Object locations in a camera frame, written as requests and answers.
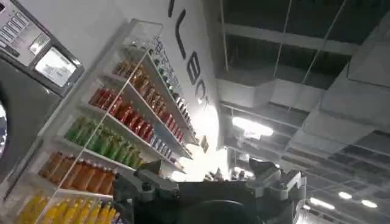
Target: exposed ceiling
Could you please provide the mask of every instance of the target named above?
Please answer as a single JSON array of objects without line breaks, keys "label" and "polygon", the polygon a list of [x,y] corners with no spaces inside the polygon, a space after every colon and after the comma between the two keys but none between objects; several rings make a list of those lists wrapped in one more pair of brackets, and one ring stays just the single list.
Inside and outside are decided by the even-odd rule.
[{"label": "exposed ceiling", "polygon": [[[223,4],[229,70],[217,78],[232,165],[249,168],[243,153],[303,170],[308,198],[336,207],[311,206],[312,214],[334,223],[390,223],[390,1]],[[274,134],[243,139],[233,116]]]}]

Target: robotic arm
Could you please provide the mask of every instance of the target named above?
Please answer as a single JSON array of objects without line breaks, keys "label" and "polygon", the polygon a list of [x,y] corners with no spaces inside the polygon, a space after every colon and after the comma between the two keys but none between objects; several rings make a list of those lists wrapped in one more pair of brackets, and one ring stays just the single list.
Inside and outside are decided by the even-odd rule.
[{"label": "robotic arm", "polygon": [[114,207],[125,224],[295,224],[306,177],[272,162],[249,161],[254,181],[175,183],[158,176],[161,161],[131,177],[117,175]]}]

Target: fluorescent light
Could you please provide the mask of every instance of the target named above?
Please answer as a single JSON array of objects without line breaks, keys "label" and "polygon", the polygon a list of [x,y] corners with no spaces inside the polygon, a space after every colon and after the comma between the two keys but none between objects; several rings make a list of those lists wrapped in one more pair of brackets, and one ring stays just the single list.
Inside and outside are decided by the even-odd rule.
[{"label": "fluorescent light", "polygon": [[241,117],[233,117],[233,125],[245,130],[245,132],[257,133],[258,135],[271,136],[273,129]]},{"label": "fluorescent light", "polygon": [[319,206],[322,206],[324,208],[327,208],[327,209],[334,209],[335,207],[331,204],[328,204],[326,202],[323,202],[321,201],[320,199],[316,199],[316,198],[310,198],[310,203],[314,204],[314,205],[319,205]]},{"label": "fluorescent light", "polygon": [[369,201],[369,200],[362,200],[361,203],[364,204],[365,206],[369,207],[369,208],[376,208],[376,207],[378,207],[377,204],[375,204],[374,202]]},{"label": "fluorescent light", "polygon": [[343,199],[346,199],[346,200],[352,198],[352,195],[350,195],[350,194],[348,194],[348,193],[346,193],[346,192],[343,192],[343,191],[339,192],[339,196],[340,196],[341,198],[343,198]]}]

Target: white wall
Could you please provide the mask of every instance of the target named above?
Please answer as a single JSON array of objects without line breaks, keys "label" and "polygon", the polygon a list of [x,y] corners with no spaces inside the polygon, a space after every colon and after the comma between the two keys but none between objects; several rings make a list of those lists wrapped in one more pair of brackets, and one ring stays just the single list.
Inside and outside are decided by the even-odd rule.
[{"label": "white wall", "polygon": [[[161,40],[169,61],[175,70],[184,97],[189,103],[188,110],[198,134],[207,135],[209,151],[218,146],[219,117],[218,94],[215,80],[215,66],[211,58],[206,20],[202,1],[177,0],[172,14],[168,17],[168,0],[20,0],[59,41],[63,43],[84,65],[90,68],[104,44],[124,21],[133,18],[162,23]],[[180,26],[180,34],[186,49],[184,60],[175,38],[175,25],[181,11],[186,16]],[[196,86],[187,75],[186,64],[196,51],[200,64],[209,107],[199,105],[195,96]]]}]

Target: orange juice bottle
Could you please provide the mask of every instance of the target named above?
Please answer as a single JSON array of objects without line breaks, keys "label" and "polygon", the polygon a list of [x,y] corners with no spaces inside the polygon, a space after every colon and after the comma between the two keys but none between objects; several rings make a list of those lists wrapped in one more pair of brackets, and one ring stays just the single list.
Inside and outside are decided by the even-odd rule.
[{"label": "orange juice bottle", "polygon": [[85,224],[95,224],[97,216],[99,214],[100,208],[102,207],[102,202],[99,201],[97,205],[92,209],[91,214],[88,216]]}]

